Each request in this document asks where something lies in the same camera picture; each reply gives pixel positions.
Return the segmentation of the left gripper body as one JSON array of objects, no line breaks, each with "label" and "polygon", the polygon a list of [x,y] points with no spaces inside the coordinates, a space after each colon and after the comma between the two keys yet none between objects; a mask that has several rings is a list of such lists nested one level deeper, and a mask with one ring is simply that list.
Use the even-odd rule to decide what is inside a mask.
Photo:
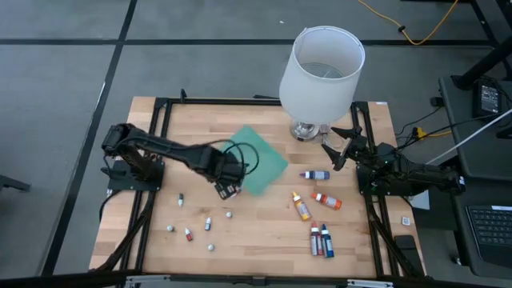
[{"label": "left gripper body", "polygon": [[208,146],[202,153],[202,176],[209,182],[238,185],[245,174],[245,164],[232,152]]}]

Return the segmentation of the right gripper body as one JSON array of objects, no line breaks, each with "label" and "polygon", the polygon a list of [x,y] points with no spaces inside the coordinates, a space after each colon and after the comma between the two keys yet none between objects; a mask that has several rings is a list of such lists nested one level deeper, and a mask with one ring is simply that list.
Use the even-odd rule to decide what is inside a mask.
[{"label": "right gripper body", "polygon": [[360,164],[376,164],[379,160],[376,145],[361,135],[350,140],[345,149],[345,157]]}]

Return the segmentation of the large purple food coloring bottle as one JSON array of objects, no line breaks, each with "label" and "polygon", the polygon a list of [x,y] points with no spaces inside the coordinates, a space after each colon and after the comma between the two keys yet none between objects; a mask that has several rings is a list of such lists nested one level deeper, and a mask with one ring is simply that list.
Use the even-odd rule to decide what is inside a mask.
[{"label": "large purple food coloring bottle", "polygon": [[302,178],[310,180],[329,180],[330,173],[323,170],[310,170],[299,174]]}]

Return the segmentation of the large orange food coloring bottle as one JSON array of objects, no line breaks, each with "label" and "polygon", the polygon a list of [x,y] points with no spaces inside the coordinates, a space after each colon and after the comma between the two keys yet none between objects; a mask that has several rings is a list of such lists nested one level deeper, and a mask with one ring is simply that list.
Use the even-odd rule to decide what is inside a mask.
[{"label": "large orange food coloring bottle", "polygon": [[331,197],[326,194],[320,194],[320,193],[312,193],[311,197],[316,201],[321,203],[324,206],[328,206],[329,208],[333,210],[340,210],[342,206],[342,201]]}]

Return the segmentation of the large yellow food coloring bottle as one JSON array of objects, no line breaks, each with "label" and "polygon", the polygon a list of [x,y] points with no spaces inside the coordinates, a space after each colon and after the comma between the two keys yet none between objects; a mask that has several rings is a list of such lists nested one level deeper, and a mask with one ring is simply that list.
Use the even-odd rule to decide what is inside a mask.
[{"label": "large yellow food coloring bottle", "polygon": [[306,203],[303,201],[302,197],[296,192],[292,193],[293,201],[296,207],[297,212],[299,213],[301,219],[303,221],[307,221],[311,219],[311,214],[307,208]]}]

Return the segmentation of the large blue food coloring bottle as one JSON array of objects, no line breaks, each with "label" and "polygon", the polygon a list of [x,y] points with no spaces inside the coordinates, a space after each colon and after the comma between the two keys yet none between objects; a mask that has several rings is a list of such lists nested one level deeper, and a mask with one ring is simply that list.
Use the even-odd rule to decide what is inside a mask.
[{"label": "large blue food coloring bottle", "polygon": [[321,237],[324,256],[326,258],[333,258],[334,248],[332,244],[332,239],[325,223],[322,224]]}]

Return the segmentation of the large red food coloring bottle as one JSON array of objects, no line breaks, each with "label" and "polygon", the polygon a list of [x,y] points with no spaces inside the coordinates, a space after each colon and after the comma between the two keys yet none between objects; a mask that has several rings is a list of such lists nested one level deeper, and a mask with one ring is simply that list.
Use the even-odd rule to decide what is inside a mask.
[{"label": "large red food coloring bottle", "polygon": [[313,256],[323,255],[320,229],[316,222],[311,223],[310,244],[311,244],[311,253]]}]

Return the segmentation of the silver lamp with white shade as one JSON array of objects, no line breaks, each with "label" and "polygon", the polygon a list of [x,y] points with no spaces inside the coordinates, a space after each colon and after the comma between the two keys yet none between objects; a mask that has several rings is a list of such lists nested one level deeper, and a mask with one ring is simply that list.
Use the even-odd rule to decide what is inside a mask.
[{"label": "silver lamp with white shade", "polygon": [[365,60],[363,44],[342,28],[315,26],[296,37],[278,92],[294,138],[311,141],[321,126],[344,117]]}]

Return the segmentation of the black side desk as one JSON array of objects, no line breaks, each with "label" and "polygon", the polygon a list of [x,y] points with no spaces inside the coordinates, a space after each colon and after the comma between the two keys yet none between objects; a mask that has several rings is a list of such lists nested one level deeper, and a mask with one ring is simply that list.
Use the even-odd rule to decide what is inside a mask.
[{"label": "black side desk", "polygon": [[440,94],[456,143],[473,135],[472,139],[457,148],[464,174],[471,178],[512,182],[512,135],[510,139],[498,138],[503,128],[497,122],[482,132],[487,124],[473,116],[473,91],[460,90],[451,77],[438,80]]}]

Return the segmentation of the black power brick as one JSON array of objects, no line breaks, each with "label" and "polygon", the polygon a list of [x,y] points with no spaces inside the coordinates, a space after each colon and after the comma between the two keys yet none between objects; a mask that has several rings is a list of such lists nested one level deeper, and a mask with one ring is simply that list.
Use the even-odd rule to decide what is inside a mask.
[{"label": "black power brick", "polygon": [[473,89],[473,117],[498,116],[502,112],[502,93],[494,81],[480,79]]}]

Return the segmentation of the black stand leg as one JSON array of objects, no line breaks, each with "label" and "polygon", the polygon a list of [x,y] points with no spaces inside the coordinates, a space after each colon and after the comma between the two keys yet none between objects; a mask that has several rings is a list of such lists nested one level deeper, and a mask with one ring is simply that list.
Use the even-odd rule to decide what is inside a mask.
[{"label": "black stand leg", "polygon": [[[506,20],[509,28],[512,30],[512,4],[510,3],[512,0],[493,1],[497,3],[498,8],[500,9],[500,13]],[[510,65],[506,60],[509,56],[512,55],[512,34],[502,42],[499,42],[494,36],[494,32],[488,24],[488,21],[485,19],[481,8],[477,4],[477,1],[469,0],[469,3],[476,13],[478,20],[481,22],[481,26],[484,29],[488,40],[490,41],[492,50],[488,53],[487,56],[482,58],[474,66],[468,69],[468,71],[465,72],[462,76],[452,75],[451,79],[453,84],[461,90],[468,90],[477,80],[482,78],[485,73],[492,70],[500,62],[504,65],[506,70],[504,81],[512,82],[512,65]]]}]

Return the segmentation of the black furniture foot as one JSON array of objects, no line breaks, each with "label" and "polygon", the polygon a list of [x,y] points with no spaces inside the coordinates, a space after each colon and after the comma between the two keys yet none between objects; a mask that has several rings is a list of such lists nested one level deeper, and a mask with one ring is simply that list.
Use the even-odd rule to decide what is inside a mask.
[{"label": "black furniture foot", "polygon": [[13,188],[22,192],[28,192],[30,190],[30,184],[21,182],[19,180],[9,178],[4,175],[0,175],[0,191],[3,188]]}]

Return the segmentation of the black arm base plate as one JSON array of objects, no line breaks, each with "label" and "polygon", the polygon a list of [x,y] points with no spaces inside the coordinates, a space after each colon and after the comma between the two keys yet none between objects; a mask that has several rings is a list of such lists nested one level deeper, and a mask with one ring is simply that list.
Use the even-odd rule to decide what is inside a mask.
[{"label": "black arm base plate", "polygon": [[357,166],[356,175],[359,192],[363,195],[404,196],[407,194],[408,184],[392,174]]},{"label": "black arm base plate", "polygon": [[115,161],[111,168],[102,167],[101,172],[110,179],[107,187],[109,190],[159,190],[162,187],[165,163],[153,162],[151,168],[152,175],[146,180],[133,172],[130,165],[123,160]]}]

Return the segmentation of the black aluminium table frame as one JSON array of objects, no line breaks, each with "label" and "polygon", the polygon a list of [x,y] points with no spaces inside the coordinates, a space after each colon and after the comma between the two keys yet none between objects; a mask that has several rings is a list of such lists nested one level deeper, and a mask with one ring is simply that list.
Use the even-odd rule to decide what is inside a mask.
[{"label": "black aluminium table frame", "polygon": [[[146,273],[157,274],[317,278],[375,278],[402,272],[378,232],[369,227],[355,163],[346,162],[326,181],[302,178],[303,171],[330,171],[333,166],[318,143],[291,136],[290,117],[280,105],[265,99],[175,99],[169,116],[168,138],[185,144],[229,138],[250,126],[288,161],[288,167],[263,195],[242,192],[222,200],[203,177],[180,162],[167,161],[149,231],[136,236],[129,268],[140,266]],[[293,192],[306,203],[310,220],[301,219]],[[180,193],[184,195],[181,207]],[[312,193],[341,200],[341,209],[316,202]],[[226,216],[228,211],[232,218]],[[208,217],[211,229],[205,230]],[[320,233],[326,224],[333,258],[312,255],[312,222]],[[167,226],[173,226],[174,232],[167,231]],[[185,228],[192,232],[190,242]],[[209,244],[214,251],[208,251]]]}]

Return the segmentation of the black rail with silver brackets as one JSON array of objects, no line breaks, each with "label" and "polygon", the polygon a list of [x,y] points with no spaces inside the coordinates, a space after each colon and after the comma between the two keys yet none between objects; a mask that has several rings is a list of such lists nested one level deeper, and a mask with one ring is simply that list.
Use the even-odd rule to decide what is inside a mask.
[{"label": "black rail with silver brackets", "polygon": [[139,270],[92,270],[79,274],[43,275],[29,278],[0,279],[0,288],[105,288],[147,282],[222,282],[254,287],[268,285],[325,285],[337,288],[501,288],[432,278],[381,276],[365,278],[317,278],[282,276],[236,276],[209,274],[144,274]]}]

